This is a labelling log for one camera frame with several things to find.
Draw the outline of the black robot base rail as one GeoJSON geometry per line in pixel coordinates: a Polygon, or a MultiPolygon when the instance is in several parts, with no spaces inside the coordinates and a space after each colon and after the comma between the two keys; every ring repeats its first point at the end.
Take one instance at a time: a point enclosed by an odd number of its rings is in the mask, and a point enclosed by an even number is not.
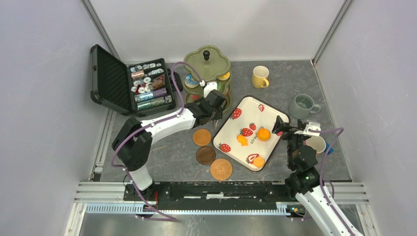
{"type": "Polygon", "coordinates": [[[276,203],[296,201],[287,186],[273,181],[162,181],[140,193],[126,185],[123,200],[142,198],[158,210],[273,210],[276,203]]]}

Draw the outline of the metal serving tongs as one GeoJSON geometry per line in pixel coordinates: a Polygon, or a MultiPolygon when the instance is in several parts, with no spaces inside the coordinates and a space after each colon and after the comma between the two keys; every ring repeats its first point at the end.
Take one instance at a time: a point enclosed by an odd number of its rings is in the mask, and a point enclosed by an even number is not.
{"type": "Polygon", "coordinates": [[[213,120],[213,121],[212,121],[212,126],[213,126],[213,129],[214,129],[214,130],[216,130],[216,129],[217,129],[218,122],[219,122],[219,120],[218,120],[218,119],[216,119],[216,120],[213,120]]]}

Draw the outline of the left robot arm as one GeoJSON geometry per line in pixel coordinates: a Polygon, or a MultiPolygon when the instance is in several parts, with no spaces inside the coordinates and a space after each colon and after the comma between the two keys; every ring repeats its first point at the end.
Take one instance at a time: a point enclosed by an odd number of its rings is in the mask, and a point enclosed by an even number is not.
{"type": "Polygon", "coordinates": [[[146,167],[151,146],[177,132],[222,119],[227,103],[223,93],[212,90],[206,98],[188,103],[165,116],[142,121],[129,118],[125,122],[112,148],[123,163],[121,167],[136,186],[138,197],[146,201],[154,196],[153,179],[146,167]]]}

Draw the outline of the yellow glazed donut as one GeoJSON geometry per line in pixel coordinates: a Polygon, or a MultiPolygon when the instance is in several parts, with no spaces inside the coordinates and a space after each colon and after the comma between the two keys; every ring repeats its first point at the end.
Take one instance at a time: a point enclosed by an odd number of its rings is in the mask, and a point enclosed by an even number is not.
{"type": "Polygon", "coordinates": [[[230,72],[227,72],[226,74],[224,74],[224,75],[222,75],[222,76],[219,76],[219,77],[217,77],[217,79],[218,80],[221,80],[221,81],[225,81],[225,80],[228,80],[229,79],[229,77],[230,77],[230,72]]]}

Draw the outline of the blue glazed donut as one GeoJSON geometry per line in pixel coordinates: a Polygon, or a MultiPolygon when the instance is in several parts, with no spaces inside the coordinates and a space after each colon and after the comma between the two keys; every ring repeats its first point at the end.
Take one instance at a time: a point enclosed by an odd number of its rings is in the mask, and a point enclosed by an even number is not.
{"type": "Polygon", "coordinates": [[[200,85],[200,82],[194,80],[192,75],[189,74],[185,77],[184,84],[185,84],[186,87],[193,89],[193,88],[198,87],[200,85]]]}

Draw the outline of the orange macaron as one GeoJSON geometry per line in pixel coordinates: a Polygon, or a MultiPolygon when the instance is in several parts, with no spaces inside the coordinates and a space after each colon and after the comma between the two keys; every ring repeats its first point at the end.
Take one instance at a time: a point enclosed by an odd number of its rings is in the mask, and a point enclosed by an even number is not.
{"type": "Polygon", "coordinates": [[[261,141],[267,141],[271,137],[271,133],[266,128],[260,128],[257,132],[257,138],[261,141]]]}

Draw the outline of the small orange pastry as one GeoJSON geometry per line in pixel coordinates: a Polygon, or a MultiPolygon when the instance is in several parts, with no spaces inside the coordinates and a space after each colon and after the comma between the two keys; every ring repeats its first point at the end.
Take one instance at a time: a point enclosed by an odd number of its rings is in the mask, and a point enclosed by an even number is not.
{"type": "Polygon", "coordinates": [[[237,141],[241,144],[241,146],[247,146],[248,145],[248,141],[247,138],[243,135],[238,135],[237,136],[237,141]]]}

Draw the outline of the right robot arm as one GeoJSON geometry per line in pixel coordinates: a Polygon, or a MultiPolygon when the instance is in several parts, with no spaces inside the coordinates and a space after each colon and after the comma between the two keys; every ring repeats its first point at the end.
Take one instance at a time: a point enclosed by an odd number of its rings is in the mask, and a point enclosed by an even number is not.
{"type": "Polygon", "coordinates": [[[285,197],[300,202],[324,235],[361,235],[335,202],[334,190],[328,190],[315,168],[318,163],[316,150],[304,144],[309,138],[323,133],[320,124],[298,120],[297,126],[291,126],[277,116],[272,132],[281,132],[281,139],[287,141],[287,166],[292,173],[285,179],[285,197]]]}

